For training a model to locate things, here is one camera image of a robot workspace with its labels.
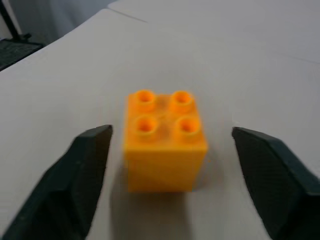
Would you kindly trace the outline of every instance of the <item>orange plastic block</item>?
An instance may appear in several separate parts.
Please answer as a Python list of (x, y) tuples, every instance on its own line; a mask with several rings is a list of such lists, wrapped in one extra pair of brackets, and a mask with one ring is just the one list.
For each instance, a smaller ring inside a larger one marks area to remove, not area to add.
[(194, 97), (130, 94), (123, 150), (130, 192), (192, 191), (208, 150)]

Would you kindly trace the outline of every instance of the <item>black object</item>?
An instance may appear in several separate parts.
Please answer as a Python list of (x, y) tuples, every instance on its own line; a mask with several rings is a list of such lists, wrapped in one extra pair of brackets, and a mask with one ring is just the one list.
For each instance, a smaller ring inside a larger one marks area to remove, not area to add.
[(273, 240), (320, 239), (320, 181), (279, 139), (232, 131), (247, 189)]
[(12, 39), (16, 40), (16, 41), (20, 41), (21, 38), (19, 36), (19, 33), (18, 33), (14, 23), (12, 22), (10, 15), (9, 15), (5, 5), (3, 4), (2, 0), (0, 0), (0, 14), (1, 14), (6, 26), (8, 27), (8, 29), (12, 35)]
[(106, 169), (113, 128), (75, 138), (43, 175), (3, 240), (83, 240), (91, 227)]
[(43, 44), (3, 39), (0, 41), (0, 71), (42, 49)]

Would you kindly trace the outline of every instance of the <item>wall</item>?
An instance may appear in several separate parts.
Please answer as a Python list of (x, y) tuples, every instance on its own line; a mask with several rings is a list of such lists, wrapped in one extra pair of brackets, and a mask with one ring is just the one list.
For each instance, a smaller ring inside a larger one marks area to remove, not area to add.
[(23, 33), (49, 44), (85, 22), (114, 0), (10, 0)]
[(5, 24), (4, 19), (0, 16), (0, 39), (1, 38), (10, 38), (11, 34)]

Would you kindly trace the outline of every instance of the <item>white table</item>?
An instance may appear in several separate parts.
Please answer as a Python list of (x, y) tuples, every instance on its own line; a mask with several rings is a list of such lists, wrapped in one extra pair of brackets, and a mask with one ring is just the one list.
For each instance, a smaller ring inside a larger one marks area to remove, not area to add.
[(179, 33), (320, 63), (317, 0), (120, 0), (108, 8)]
[[(1, 233), (75, 136), (112, 124), (104, 186), (87, 239), (267, 240), (231, 129), (236, 124), (280, 137), (319, 174), (319, 76), (316, 63), (102, 10), (0, 72)], [(210, 151), (192, 193), (126, 192), (124, 102), (143, 88), (196, 95)]]

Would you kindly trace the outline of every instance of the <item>lego stud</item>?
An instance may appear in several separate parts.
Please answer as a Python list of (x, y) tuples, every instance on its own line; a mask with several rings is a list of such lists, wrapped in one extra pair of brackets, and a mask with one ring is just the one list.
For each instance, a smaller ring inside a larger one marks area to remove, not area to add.
[(159, 123), (152, 116), (144, 115), (134, 121), (134, 133), (141, 141), (155, 140), (157, 137)]
[(134, 94), (134, 103), (141, 112), (152, 111), (156, 106), (156, 95), (150, 90), (140, 90)]
[(178, 141), (194, 142), (199, 139), (201, 123), (196, 117), (183, 116), (175, 122), (174, 135)]
[(176, 113), (187, 113), (193, 109), (194, 97), (187, 91), (176, 91), (170, 98), (170, 109)]

